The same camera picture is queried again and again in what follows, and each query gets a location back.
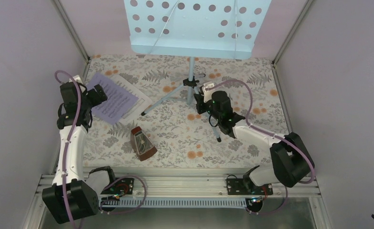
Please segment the brown wooden metronome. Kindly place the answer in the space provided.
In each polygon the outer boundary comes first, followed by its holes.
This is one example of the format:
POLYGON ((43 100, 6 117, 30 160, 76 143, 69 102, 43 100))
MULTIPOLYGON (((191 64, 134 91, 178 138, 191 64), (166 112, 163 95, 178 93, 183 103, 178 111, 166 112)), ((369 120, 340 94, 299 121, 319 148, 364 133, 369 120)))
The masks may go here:
POLYGON ((140 126, 131 130, 130 143, 139 161, 145 161, 157 153, 157 148, 140 126))

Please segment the white sheet music page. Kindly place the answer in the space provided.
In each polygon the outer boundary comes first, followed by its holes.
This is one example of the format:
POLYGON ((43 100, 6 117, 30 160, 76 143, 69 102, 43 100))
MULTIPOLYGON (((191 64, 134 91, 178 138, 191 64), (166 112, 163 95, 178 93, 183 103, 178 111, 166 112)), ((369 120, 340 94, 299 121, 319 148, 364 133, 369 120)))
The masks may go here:
POLYGON ((134 85, 139 80, 133 75, 120 73, 112 77, 112 80, 138 98, 119 120, 119 123, 127 125, 136 120, 152 104, 152 99, 134 85))

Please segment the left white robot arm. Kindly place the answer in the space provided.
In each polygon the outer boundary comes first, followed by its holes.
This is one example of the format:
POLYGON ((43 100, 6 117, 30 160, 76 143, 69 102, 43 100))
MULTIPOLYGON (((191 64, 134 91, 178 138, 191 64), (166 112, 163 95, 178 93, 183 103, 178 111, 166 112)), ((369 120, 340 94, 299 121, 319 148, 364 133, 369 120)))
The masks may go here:
POLYGON ((95 215, 100 208, 99 195, 112 183, 111 167, 100 167, 84 179, 84 147, 92 126, 92 108, 105 102, 100 85, 88 90, 82 83, 60 86, 63 103, 58 108, 57 127, 61 146, 58 167, 51 187, 42 191, 42 199, 58 224, 95 215))

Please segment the clear plastic metronome cover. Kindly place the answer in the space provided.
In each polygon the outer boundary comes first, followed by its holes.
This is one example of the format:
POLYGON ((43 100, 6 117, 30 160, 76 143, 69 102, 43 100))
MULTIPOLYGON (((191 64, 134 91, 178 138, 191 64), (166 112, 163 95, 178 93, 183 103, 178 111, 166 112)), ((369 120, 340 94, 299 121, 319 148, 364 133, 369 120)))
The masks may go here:
POLYGON ((135 135, 135 143, 137 153, 139 155, 145 154, 153 147, 153 144, 151 143, 147 135, 145 135, 142 131, 138 132, 135 135))

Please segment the light blue music stand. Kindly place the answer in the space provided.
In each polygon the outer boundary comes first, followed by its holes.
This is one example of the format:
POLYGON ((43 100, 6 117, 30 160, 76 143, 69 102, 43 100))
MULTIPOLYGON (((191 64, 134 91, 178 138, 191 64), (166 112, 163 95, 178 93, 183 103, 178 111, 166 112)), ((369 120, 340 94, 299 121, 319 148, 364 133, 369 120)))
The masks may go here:
POLYGON ((188 56, 187 102, 202 93, 195 58, 248 59, 268 0, 127 0, 131 48, 136 53, 188 56))

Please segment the lavender sheet music page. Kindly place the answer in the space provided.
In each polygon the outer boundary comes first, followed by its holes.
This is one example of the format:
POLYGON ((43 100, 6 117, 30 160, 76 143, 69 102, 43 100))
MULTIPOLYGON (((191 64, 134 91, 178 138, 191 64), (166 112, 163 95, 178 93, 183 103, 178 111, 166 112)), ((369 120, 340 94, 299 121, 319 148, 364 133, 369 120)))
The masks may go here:
POLYGON ((96 85, 100 85, 103 88, 107 95, 107 100, 93 107, 92 113, 111 125, 118 122, 138 100, 137 96, 101 73, 96 73, 92 77, 87 84, 87 88, 90 90, 95 88, 96 85))

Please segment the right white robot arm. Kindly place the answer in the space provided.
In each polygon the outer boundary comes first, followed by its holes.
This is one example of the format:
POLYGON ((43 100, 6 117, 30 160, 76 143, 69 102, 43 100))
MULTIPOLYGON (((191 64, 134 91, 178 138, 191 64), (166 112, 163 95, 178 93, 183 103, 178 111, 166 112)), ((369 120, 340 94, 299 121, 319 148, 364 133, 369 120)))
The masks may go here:
POLYGON ((271 164, 255 166, 243 175, 246 188, 281 183, 293 187, 304 183, 303 178, 310 174, 309 182, 315 178, 315 165, 301 137, 291 132, 288 135, 274 134, 262 127, 250 124, 242 115, 234 112, 225 91, 215 91, 208 99, 203 93, 194 93, 199 114, 207 114, 213 128, 231 138, 249 143, 259 150, 268 150, 271 164))

